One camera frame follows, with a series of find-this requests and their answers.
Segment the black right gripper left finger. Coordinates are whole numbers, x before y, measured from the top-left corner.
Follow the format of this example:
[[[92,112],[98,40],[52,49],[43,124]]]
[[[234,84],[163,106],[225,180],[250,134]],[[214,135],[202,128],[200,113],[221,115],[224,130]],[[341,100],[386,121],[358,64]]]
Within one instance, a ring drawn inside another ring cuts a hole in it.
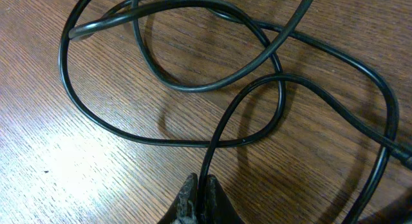
[[[198,224],[196,217],[197,191],[198,177],[195,173],[191,173],[158,224]]]

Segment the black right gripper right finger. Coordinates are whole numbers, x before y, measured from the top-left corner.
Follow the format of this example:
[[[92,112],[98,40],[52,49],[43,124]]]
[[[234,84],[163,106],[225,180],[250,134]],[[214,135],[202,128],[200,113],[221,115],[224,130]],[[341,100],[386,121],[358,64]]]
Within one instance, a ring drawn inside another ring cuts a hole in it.
[[[244,224],[215,175],[208,175],[202,221],[206,224]]]

